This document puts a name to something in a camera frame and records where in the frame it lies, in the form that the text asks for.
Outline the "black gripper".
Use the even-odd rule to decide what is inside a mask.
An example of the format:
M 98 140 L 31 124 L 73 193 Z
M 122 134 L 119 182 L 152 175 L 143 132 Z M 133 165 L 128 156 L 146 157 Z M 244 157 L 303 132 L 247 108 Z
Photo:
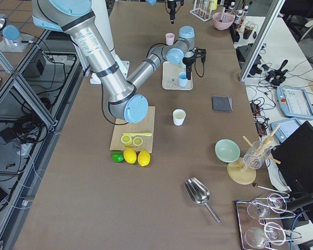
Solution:
M 184 5 L 184 0 L 166 0 L 166 12 L 170 14 L 171 24 L 174 24 L 175 14 Z
M 195 52 L 193 51 L 188 51 L 185 53 L 183 57 L 183 64 L 186 67 L 186 78 L 187 80 L 191 79 L 191 74 L 192 74 L 192 64 L 196 61 L 196 55 Z

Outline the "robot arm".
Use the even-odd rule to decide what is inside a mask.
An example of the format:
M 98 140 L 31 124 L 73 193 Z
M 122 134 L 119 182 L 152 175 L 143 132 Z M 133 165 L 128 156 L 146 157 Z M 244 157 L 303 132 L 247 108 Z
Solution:
M 179 38 L 170 46 L 155 47 L 128 77 L 120 70 L 101 33 L 110 33 L 105 1 L 32 1 L 34 24 L 43 29 L 64 32 L 82 54 L 109 93 L 109 113 L 130 123 L 142 121 L 148 113 L 148 101 L 137 89 L 164 62 L 186 64 L 191 76 L 194 63 L 195 32 L 191 26 L 179 30 Z
M 171 24 L 174 24 L 176 19 L 176 13 L 184 5 L 184 0 L 166 0 L 166 1 L 157 1 L 157 0 L 145 0 L 150 6 L 154 6 L 156 3 L 164 3 L 165 10 L 169 14 Z

